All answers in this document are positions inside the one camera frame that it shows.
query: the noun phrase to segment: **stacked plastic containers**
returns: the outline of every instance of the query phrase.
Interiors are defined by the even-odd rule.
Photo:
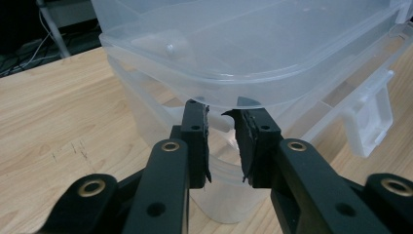
[[[233,223],[268,196],[243,183],[229,109],[265,107],[284,137],[313,141],[344,120],[368,156],[392,124],[388,66],[411,44],[411,0],[93,0],[100,41],[149,145],[208,104],[212,183],[191,191]]]

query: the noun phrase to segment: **white object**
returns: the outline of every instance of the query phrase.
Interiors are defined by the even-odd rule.
[[[345,116],[351,145],[362,156],[392,122],[387,68],[412,41],[411,26],[400,23],[411,15],[409,1],[93,3],[103,29],[101,43],[150,145],[180,124],[185,100],[210,105],[213,183],[191,194],[217,221],[245,219],[268,195],[242,183],[233,122],[220,116],[224,111],[266,107],[284,137],[306,141]],[[369,112],[369,127],[358,129],[366,120],[365,108],[379,115]]]

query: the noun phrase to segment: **plastic container lid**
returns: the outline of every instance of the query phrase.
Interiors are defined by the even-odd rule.
[[[302,97],[333,79],[406,14],[403,0],[104,0],[94,5],[108,54],[179,93],[225,108]],[[110,9],[119,16],[109,18]]]

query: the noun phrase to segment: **wood grain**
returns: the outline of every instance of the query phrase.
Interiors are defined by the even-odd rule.
[[[368,159],[321,142],[342,176],[364,183],[389,172],[413,180],[413,48],[389,84],[394,124]],[[144,167],[150,149],[137,134],[122,86],[102,49],[0,80],[0,232],[31,233],[76,179],[122,179]],[[191,201],[190,233],[280,233],[270,199],[247,220],[220,224]]]

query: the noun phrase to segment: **transparent plastic container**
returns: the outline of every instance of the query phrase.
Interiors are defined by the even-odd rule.
[[[361,156],[392,124],[388,67],[412,41],[410,0],[93,4],[100,41],[149,145],[180,124],[187,99],[210,105],[212,184],[191,197],[214,220],[241,221],[269,194],[243,183],[234,123],[223,112],[265,107],[284,137],[309,142],[342,118]]]

